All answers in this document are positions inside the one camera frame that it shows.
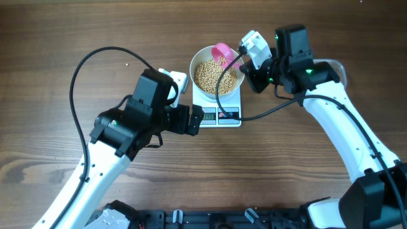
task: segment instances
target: kitchen scale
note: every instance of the kitchen scale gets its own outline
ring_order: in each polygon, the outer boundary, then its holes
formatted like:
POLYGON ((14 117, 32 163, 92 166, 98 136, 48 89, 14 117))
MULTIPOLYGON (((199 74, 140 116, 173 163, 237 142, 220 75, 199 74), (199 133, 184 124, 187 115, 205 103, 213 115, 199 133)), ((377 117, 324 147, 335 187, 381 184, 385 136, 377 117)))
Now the kitchen scale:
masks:
POLYGON ((242 116, 242 106, 240 105, 240 89, 237 88, 231 94, 219 98, 224 114, 217 106, 216 99, 204 95, 198 87, 192 86, 192 101, 195 105, 202 106, 205 112, 200 128, 205 127, 239 127, 242 121, 234 120, 232 117, 240 118, 242 116))

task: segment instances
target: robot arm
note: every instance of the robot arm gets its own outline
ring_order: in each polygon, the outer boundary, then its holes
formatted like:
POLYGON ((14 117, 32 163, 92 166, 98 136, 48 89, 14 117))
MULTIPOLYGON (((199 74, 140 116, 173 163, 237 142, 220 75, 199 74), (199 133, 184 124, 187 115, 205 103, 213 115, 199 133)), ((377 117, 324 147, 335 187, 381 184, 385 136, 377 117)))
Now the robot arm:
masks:
POLYGON ((257 32, 249 32, 239 50, 251 60, 240 67, 254 92, 261 93, 269 84, 282 85, 299 104, 320 123, 338 150, 348 170, 352 186, 341 199, 321 200, 307 206, 310 228, 388 228, 400 224, 400 210, 389 174, 383 171, 366 136, 355 121, 332 101, 312 98, 323 95, 338 101, 361 124, 379 152, 380 158, 395 181, 397 192, 407 205, 407 165, 389 151, 350 102, 339 76, 327 62, 314 64, 303 25, 290 25, 275 30, 277 48, 272 56, 264 54, 265 40, 257 32))
MULTIPOLYGON (((152 135, 159 137, 161 145, 160 132, 164 130, 177 134, 198 134, 203 118, 202 108, 193 105, 190 118, 189 107, 178 104, 180 93, 173 84, 175 82, 180 92, 185 93, 187 75, 169 73, 164 69, 159 72, 145 70, 124 111, 112 108, 97 117, 90 134, 92 139, 88 143, 89 178, 55 228, 83 228, 108 188, 128 167, 137 152, 149 147, 152 135)), ((35 229, 48 229, 55 222, 79 184, 84 162, 82 157, 53 204, 35 224, 35 229)), ((115 221, 120 224, 117 225, 119 228, 127 228, 127 222, 115 221)))

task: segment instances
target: digital scale display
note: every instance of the digital scale display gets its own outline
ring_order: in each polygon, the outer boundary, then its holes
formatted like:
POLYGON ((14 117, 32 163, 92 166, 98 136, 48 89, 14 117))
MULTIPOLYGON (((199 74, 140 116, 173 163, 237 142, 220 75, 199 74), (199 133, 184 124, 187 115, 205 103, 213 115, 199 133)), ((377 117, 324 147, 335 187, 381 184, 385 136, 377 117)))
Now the digital scale display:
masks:
POLYGON ((234 120, 234 117, 239 117, 239 108, 224 108, 226 114, 219 108, 202 108, 204 111, 203 120, 201 125, 230 125, 239 124, 238 120, 234 120))
POLYGON ((203 115, 203 120, 215 120, 215 114, 214 113, 205 113, 203 115))
POLYGON ((204 112, 200 127, 239 127, 242 124, 241 121, 234 119, 241 116, 240 90, 235 90, 232 94, 221 99, 225 113, 218 108, 215 98, 203 94, 195 84, 193 85, 192 98, 193 103, 202 106, 204 112))

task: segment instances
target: pink scoop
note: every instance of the pink scoop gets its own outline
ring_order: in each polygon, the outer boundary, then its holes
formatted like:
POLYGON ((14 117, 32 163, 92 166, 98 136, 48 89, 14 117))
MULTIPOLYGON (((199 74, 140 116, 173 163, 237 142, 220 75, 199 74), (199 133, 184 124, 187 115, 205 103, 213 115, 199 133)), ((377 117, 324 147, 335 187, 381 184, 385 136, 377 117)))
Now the pink scoop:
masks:
MULTIPOLYGON (((219 58, 222 56, 226 59, 226 63, 221 65, 223 69, 228 67, 228 65, 235 59, 231 48, 229 48, 229 46, 224 43, 218 43, 214 45, 210 52, 212 53, 212 57, 216 62, 219 62, 219 58)), ((240 64, 234 63, 233 67, 238 69, 240 67, 240 64)))

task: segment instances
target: wood grain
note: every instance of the wood grain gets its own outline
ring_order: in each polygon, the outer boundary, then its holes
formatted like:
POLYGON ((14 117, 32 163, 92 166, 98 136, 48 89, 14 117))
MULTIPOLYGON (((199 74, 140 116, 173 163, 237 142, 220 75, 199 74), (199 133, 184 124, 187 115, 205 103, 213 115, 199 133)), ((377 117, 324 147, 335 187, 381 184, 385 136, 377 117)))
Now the wood grain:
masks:
MULTIPOLYGON (((0 228, 30 228, 82 155, 68 91, 78 62, 103 46, 135 51, 151 65, 188 72, 199 49, 236 47, 258 30, 303 23, 316 58, 337 59, 347 93, 377 136, 407 160, 405 1, 140 1, 0 6, 0 228)), ((144 66, 108 51, 82 68, 74 98, 88 139, 95 117, 132 93, 144 66)), ((242 85, 244 116, 282 101, 242 85)), ((181 99, 192 103, 191 88, 181 99)), ((241 128, 164 133, 142 150, 100 206, 136 209, 295 207, 340 197, 350 186, 341 158, 298 105, 241 128)))

